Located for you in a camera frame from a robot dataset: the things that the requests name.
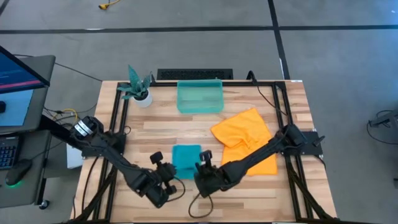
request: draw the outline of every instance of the wooden tabletop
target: wooden tabletop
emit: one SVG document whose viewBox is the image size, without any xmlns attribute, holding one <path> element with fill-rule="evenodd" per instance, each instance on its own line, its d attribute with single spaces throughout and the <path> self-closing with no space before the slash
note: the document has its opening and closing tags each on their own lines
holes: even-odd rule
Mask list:
<svg viewBox="0 0 398 224">
<path fill-rule="evenodd" d="M 111 112 L 116 93 L 117 81 L 105 81 L 99 94 L 95 116 L 109 128 Z M 290 108 L 294 123 L 302 131 L 314 128 L 307 97 L 302 82 L 286 81 Z M 223 145 L 210 132 L 210 127 L 250 108 L 257 108 L 272 135 L 279 129 L 275 109 L 259 94 L 256 87 L 223 87 L 224 110 L 220 114 L 183 115 L 178 112 L 176 99 L 177 87 L 151 87 L 153 103 L 148 108 L 139 108 L 131 100 L 126 125 L 132 131 L 127 136 L 124 157 L 140 167 L 155 169 L 149 156 L 161 151 L 164 162 L 171 162 L 174 144 L 200 144 L 203 150 L 211 150 L 212 162 L 220 165 Z M 271 87 L 260 87 L 262 93 L 274 103 Z M 282 93 L 279 101 L 283 105 Z M 119 105 L 119 121 L 122 103 Z M 330 193 L 328 179 L 323 164 L 313 156 L 302 156 L 303 168 L 309 191 L 327 213 L 336 216 Z M 76 192 L 76 214 L 81 213 L 81 200 L 88 171 L 94 159 L 86 159 L 81 170 Z M 187 192 L 174 202 L 166 203 L 158 209 L 146 197 L 140 198 L 126 185 L 123 175 L 118 174 L 111 222 L 272 222 L 294 221 L 292 199 L 290 196 L 284 158 L 277 156 L 277 175 L 245 176 L 240 184 L 226 192 L 212 195 L 213 213 L 206 218 L 193 219 L 188 215 L 188 206 L 198 193 L 193 180 L 184 180 Z M 98 159 L 85 198 L 85 206 L 90 202 L 98 187 L 102 159 Z M 173 181 L 181 194 L 182 186 Z M 302 196 L 298 190 L 302 216 L 305 217 Z M 100 217 L 104 217 L 105 203 L 102 204 Z M 208 198 L 200 198 L 192 207 L 194 215 L 205 214 L 210 209 Z"/>
</svg>

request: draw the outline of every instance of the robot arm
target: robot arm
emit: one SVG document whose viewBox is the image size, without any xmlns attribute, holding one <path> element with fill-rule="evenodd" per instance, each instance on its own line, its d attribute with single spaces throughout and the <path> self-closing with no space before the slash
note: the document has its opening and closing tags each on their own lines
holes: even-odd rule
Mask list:
<svg viewBox="0 0 398 224">
<path fill-rule="evenodd" d="M 202 197 L 207 197 L 217 190 L 226 191 L 238 183 L 245 176 L 248 169 L 267 159 L 269 156 L 284 150 L 296 149 L 307 143 L 307 139 L 302 132 L 291 124 L 283 127 L 265 145 L 254 151 L 240 161 L 227 162 L 221 167 L 212 166 L 211 151 L 200 154 L 203 165 L 196 163 L 198 172 L 195 174 L 195 183 Z"/>
<path fill-rule="evenodd" d="M 161 163 L 161 152 L 151 155 L 156 170 L 141 168 L 131 164 L 115 147 L 120 143 L 118 134 L 103 132 L 103 125 L 94 117 L 86 116 L 79 121 L 70 131 L 78 148 L 82 151 L 94 151 L 96 155 L 105 157 L 126 180 L 127 185 L 140 197 L 146 196 L 157 208 L 167 202 L 169 195 L 177 189 L 170 186 L 169 181 L 176 173 L 172 164 Z"/>
</svg>

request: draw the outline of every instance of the computer monitor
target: computer monitor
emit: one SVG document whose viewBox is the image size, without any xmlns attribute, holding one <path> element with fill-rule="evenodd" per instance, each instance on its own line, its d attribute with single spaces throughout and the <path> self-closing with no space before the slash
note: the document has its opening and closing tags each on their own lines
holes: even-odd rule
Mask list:
<svg viewBox="0 0 398 224">
<path fill-rule="evenodd" d="M 50 86 L 50 82 L 0 46 L 0 93 Z"/>
</svg>

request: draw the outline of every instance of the transparent green bin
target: transparent green bin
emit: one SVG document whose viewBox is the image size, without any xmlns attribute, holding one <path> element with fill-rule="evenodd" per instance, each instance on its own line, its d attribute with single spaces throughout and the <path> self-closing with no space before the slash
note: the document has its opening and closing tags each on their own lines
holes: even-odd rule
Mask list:
<svg viewBox="0 0 398 224">
<path fill-rule="evenodd" d="M 224 108 L 223 82 L 219 79 L 178 81 L 177 108 L 184 114 L 221 112 Z"/>
</svg>

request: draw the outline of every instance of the gray concrete floor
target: gray concrete floor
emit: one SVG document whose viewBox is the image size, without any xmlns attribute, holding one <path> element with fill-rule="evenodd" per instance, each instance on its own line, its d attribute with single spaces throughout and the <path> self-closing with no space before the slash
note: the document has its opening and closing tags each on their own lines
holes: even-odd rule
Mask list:
<svg viewBox="0 0 398 224">
<path fill-rule="evenodd" d="M 100 11 L 102 2 L 10 0 L 0 29 L 272 24 L 266 0 L 122 0 Z M 282 26 L 398 24 L 393 0 L 276 0 L 275 8 Z M 325 162 L 338 216 L 396 223 L 398 190 L 392 178 L 398 175 L 398 148 L 370 139 L 366 122 L 377 111 L 398 106 L 398 30 L 281 35 L 291 79 L 304 81 L 315 127 L 326 136 Z M 273 31 L 13 34 L 0 35 L 0 45 L 14 54 L 53 54 L 58 63 L 103 80 L 125 80 L 129 63 L 141 74 L 158 68 L 233 68 L 236 78 L 244 78 L 248 70 L 261 79 L 282 78 Z M 96 103 L 99 91 L 97 81 L 56 67 L 45 105 L 85 110 Z M 386 141 L 396 139 L 383 128 L 371 131 Z M 67 220 L 78 176 L 76 170 L 50 179 L 45 198 L 52 205 L 47 210 L 31 205 L 0 209 L 0 222 Z"/>
</svg>

